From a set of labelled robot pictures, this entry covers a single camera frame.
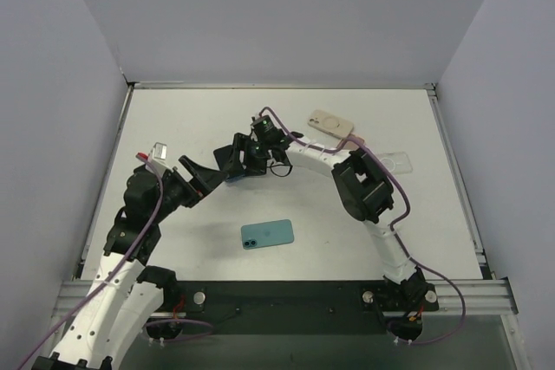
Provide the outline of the dark blue smartphone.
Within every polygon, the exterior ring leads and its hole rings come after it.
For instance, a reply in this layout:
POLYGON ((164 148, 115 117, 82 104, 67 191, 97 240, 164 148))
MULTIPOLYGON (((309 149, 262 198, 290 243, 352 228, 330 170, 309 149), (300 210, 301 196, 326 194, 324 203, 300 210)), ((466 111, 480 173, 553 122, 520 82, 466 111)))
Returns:
POLYGON ((245 176, 245 169, 240 160, 233 156, 233 145, 222 146, 215 149, 212 153, 219 170, 226 174, 226 182, 231 183, 245 176))

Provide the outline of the clear phone case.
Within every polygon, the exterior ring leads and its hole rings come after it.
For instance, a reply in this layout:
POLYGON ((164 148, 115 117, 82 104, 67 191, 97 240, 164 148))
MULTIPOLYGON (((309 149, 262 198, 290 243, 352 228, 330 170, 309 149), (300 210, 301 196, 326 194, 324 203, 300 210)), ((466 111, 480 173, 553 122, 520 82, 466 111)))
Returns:
POLYGON ((394 175, 408 174, 413 171, 410 159, 405 152, 379 153, 376 157, 394 175))

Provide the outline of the phone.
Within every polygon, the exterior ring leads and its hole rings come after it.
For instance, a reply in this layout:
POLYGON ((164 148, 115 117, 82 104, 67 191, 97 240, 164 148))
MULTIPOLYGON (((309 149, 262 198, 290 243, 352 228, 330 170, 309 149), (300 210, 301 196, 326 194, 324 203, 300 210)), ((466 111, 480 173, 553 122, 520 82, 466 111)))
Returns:
POLYGON ((314 110, 309 115, 307 124, 338 139, 346 139, 355 128, 353 122, 320 109, 314 110))
POLYGON ((345 152, 349 152, 357 150, 360 145, 366 145, 365 139, 360 136, 351 134, 348 137, 341 139, 337 145, 337 148, 345 152))

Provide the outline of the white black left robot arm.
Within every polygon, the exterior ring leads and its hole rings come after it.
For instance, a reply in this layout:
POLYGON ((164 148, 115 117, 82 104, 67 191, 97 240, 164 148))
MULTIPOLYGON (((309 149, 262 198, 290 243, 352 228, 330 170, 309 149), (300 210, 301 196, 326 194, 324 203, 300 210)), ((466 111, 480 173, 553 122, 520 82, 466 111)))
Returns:
POLYGON ((62 319, 65 335, 35 369, 116 369, 151 314, 180 299, 174 271, 148 265, 160 223, 180 207, 193 208, 226 179, 222 171, 181 156, 184 179, 163 158, 140 153, 127 179, 124 205, 107 235, 87 295, 62 319))

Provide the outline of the teal smartphone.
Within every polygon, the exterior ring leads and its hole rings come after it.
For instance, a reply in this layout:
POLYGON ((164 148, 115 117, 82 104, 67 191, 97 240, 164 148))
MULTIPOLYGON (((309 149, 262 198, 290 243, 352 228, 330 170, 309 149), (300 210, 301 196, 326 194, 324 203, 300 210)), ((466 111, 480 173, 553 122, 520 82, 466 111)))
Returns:
POLYGON ((244 250, 254 250, 293 243, 294 231, 289 219, 243 225, 240 229, 244 250))

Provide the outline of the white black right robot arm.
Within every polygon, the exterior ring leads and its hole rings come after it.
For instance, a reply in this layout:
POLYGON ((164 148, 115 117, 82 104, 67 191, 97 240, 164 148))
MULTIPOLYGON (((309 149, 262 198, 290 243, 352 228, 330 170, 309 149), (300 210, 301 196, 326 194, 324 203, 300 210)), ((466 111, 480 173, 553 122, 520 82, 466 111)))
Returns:
POLYGON ((347 137, 329 148, 285 128, 277 117, 260 115, 248 134, 235 133, 231 149, 219 165, 229 179, 265 175, 275 164, 302 167, 333 180, 343 208, 363 224, 382 262, 386 282, 415 308, 432 288, 424 267, 409 254, 395 227, 410 213, 410 203, 393 174, 363 144, 346 151, 347 137))

